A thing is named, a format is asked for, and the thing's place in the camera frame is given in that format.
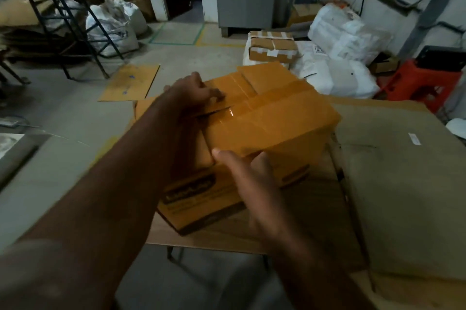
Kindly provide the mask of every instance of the hand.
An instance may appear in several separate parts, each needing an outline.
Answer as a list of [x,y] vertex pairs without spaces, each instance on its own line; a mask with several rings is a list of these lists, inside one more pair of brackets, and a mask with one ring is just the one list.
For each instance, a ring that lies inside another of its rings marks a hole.
[[168,90],[177,93],[182,109],[204,105],[211,98],[222,99],[225,96],[219,89],[206,87],[201,80],[200,74],[196,71],[187,77],[178,79],[172,86],[166,85],[164,92]]
[[267,154],[260,153],[251,165],[230,150],[214,148],[212,155],[230,169],[238,193],[250,212],[253,230],[269,241],[277,241],[289,228],[292,218],[284,205]]

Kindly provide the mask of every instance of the white plastic bag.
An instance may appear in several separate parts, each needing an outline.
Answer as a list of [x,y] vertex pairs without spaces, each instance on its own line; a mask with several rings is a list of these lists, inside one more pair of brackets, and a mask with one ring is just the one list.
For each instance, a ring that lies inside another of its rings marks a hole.
[[[102,27],[107,31],[120,53],[126,53],[139,48],[136,33],[131,27],[130,22],[126,19],[125,10],[122,5],[115,4],[113,0],[105,0],[101,5],[91,5],[90,8],[102,24]],[[88,14],[86,18],[86,29],[89,29],[95,23],[96,21],[94,18]],[[88,38],[91,41],[102,41],[91,42],[92,46],[97,51],[105,45],[105,41],[107,40],[107,37],[99,26],[89,31]],[[111,57],[117,53],[113,46],[109,44],[101,54],[105,57]]]
[[391,35],[364,24],[349,9],[329,3],[317,13],[308,38],[333,59],[355,60],[369,65],[381,51],[386,50]]
[[125,10],[126,19],[130,22],[136,35],[142,35],[147,30],[147,22],[144,19],[144,15],[137,5],[125,1],[125,0],[114,0],[115,5],[122,5]]
[[332,59],[313,41],[296,41],[296,45],[300,57],[290,70],[319,93],[368,99],[379,90],[363,63]]
[[[251,35],[248,34],[248,40],[246,41],[246,47],[244,48],[244,53],[243,53],[243,65],[258,65],[260,63],[266,63],[266,62],[260,62],[260,61],[252,61],[249,59],[249,48],[251,47]],[[289,68],[290,64],[289,63],[281,63],[282,66],[284,66],[286,69]]]

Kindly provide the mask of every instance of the red stool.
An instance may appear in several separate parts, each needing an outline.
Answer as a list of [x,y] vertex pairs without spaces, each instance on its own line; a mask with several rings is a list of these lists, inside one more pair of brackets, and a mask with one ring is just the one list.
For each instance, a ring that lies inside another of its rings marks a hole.
[[385,96],[386,100],[390,101],[419,101],[435,113],[455,89],[461,75],[460,71],[418,68],[415,60],[407,60],[374,98]]

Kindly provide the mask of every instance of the person's right arm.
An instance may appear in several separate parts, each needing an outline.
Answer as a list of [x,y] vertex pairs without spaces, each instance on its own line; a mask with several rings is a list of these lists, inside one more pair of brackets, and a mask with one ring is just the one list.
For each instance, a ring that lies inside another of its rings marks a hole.
[[263,152],[247,165],[231,151],[213,149],[226,165],[296,309],[374,310],[374,305],[335,260],[307,236],[286,209]]

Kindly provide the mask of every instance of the person's left hand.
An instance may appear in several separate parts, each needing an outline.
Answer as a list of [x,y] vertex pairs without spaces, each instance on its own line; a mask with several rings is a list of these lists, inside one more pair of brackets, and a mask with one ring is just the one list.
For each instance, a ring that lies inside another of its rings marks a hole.
[[166,85],[164,92],[167,90],[173,90],[179,95],[183,109],[206,104],[211,98],[223,99],[225,96],[219,89],[206,87],[196,71],[178,79],[172,86]]

